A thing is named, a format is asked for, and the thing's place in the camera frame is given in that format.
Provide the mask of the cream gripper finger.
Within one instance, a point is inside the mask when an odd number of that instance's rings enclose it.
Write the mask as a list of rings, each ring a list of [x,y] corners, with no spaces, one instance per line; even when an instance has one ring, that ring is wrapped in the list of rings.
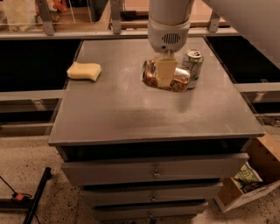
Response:
[[[155,55],[156,79],[157,85],[160,88],[170,86],[177,64],[178,61],[175,58],[174,52],[171,50]]]

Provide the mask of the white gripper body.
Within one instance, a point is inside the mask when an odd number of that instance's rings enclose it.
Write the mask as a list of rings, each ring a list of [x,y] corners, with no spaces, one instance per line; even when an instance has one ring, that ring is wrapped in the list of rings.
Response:
[[[150,45],[156,53],[175,53],[185,45],[189,29],[189,17],[149,17]]]

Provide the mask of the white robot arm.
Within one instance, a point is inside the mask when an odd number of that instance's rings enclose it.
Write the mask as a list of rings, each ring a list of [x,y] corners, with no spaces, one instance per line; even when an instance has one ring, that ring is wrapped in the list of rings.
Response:
[[[280,68],[280,0],[202,0]],[[148,38],[156,59],[157,84],[172,82],[174,53],[186,43],[194,0],[150,0]]]

